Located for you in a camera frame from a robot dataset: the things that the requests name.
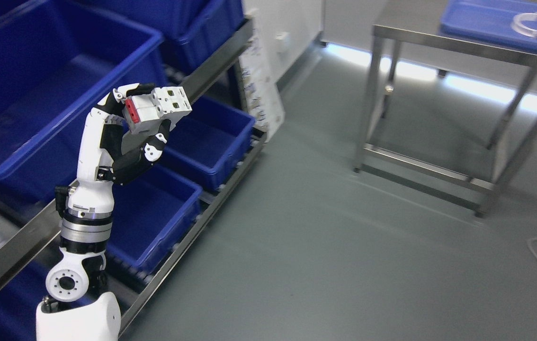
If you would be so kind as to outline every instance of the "white curved object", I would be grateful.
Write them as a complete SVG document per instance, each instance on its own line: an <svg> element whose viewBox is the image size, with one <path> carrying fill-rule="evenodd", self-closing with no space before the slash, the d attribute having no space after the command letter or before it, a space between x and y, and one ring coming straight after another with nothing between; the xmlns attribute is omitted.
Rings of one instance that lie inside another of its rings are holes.
<svg viewBox="0 0 537 341"><path fill-rule="evenodd" d="M511 23L511 28L515 32L520 33L528 37L537 37L537 30L529 28L523 24L524 21L537 21L537 12L536 13L520 13L515 15L513 22Z"/></svg>

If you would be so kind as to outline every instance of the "white robotic arm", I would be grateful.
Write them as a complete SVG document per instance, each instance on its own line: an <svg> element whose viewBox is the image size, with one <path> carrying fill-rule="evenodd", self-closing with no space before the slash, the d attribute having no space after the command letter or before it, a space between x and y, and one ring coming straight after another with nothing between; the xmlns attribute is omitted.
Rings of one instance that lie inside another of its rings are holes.
<svg viewBox="0 0 537 341"><path fill-rule="evenodd" d="M113 224L113 183L126 184L160 158L169 132L191 111L182 87L128 84L108 93L85 120L77 186L56 187L63 259L48 273L37 306L37 341L115 341L121 313L106 287L104 252ZM123 123L147 136L122 153ZM85 294L95 301L72 308Z"/></svg>

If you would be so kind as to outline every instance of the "gray floor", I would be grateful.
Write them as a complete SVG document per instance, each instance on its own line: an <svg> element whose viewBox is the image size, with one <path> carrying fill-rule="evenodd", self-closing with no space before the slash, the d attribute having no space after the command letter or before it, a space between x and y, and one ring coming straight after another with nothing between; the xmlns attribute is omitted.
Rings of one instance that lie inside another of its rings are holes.
<svg viewBox="0 0 537 341"><path fill-rule="evenodd" d="M537 340L537 262L526 248L537 236L537 154L483 220L357 175L364 81L358 65L312 56L282 93L285 124L122 340ZM477 99L439 81L416 84L420 95L404 75L399 84L379 139L481 172L476 146L501 105L479 103L481 114L461 121ZM440 119L387 127L424 104ZM521 115L516 131L528 122Z"/></svg>

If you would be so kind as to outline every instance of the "shelving rack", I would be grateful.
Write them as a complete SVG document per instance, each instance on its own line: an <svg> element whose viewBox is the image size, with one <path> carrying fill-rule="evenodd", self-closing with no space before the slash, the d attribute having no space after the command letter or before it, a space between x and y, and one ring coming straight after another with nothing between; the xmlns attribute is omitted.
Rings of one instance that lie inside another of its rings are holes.
<svg viewBox="0 0 537 341"><path fill-rule="evenodd" d="M199 99L225 71L231 67L238 68L238 57L246 49L252 31L253 22L250 18L246 18L242 26L205 63L185 77L180 86L184 87L191 103ZM237 82L241 82L240 78L235 78ZM240 95L241 89L240 83L236 88L236 93ZM131 285L115 279L115 276L109 277L109 288L115 292L123 310L120 335L169 276L171 270L190 249L195 239L249 171L260 155L266 138L265 131L256 128L253 130L250 148L238 167L221 186L219 192L203 193L200 199L203 203L202 214L154 274L147 276L144 281L134 279L134 282L140 282L139 288L132 288ZM0 248L0 290L58 237L59 220L54 201L52 201Z"/></svg>

